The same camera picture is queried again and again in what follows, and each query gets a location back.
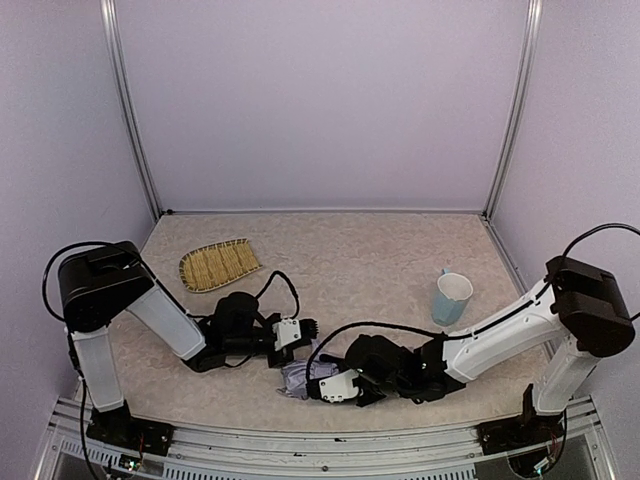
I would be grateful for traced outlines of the lavender folding umbrella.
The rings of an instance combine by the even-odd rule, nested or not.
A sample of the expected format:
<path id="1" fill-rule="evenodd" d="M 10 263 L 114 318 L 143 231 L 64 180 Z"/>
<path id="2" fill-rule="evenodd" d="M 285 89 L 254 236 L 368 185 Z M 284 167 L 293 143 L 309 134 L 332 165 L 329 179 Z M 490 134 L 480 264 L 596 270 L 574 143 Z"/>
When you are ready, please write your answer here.
<path id="1" fill-rule="evenodd" d="M 343 363 L 341 356 L 321 351 L 313 360 L 310 368 L 310 378 L 325 378 L 340 373 Z M 280 395 L 289 398 L 307 400 L 306 390 L 307 359 L 294 360 L 281 369 L 283 386 L 277 389 Z"/>

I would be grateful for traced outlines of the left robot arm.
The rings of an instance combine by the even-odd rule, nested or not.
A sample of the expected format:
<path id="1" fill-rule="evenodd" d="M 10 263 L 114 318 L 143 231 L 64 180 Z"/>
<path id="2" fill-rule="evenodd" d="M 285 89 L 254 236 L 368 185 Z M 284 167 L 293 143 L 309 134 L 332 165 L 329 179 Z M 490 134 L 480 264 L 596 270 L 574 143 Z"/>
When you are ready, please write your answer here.
<path id="1" fill-rule="evenodd" d="M 80 242 L 63 250 L 58 282 L 70 356 L 93 408 L 86 434 L 105 443 L 151 450 L 166 445 L 172 426 L 131 415 L 118 380 L 108 328 L 121 313 L 138 319 L 190 370 L 226 368 L 230 356 L 265 356 L 271 368 L 291 362 L 316 338 L 317 324 L 279 313 L 265 317 L 259 298 L 233 292 L 208 316 L 175 299 L 130 241 Z"/>

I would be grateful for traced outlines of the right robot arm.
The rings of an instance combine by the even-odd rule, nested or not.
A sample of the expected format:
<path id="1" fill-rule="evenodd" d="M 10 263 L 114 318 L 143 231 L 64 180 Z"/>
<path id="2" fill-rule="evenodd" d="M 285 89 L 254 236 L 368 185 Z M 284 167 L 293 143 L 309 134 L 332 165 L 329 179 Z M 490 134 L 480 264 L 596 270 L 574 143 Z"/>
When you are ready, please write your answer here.
<path id="1" fill-rule="evenodd" d="M 635 329 L 611 272 L 562 256 L 546 268 L 546 277 L 510 307 L 414 350 L 382 335 L 359 335 L 346 352 L 338 399 L 364 407 L 392 391 L 416 404 L 440 400 L 494 366 L 558 337 L 561 344 L 543 376 L 525 390 L 521 414 L 481 427 L 490 440 L 500 434 L 523 440 L 554 431 L 574 392 L 601 359 L 631 345 Z"/>

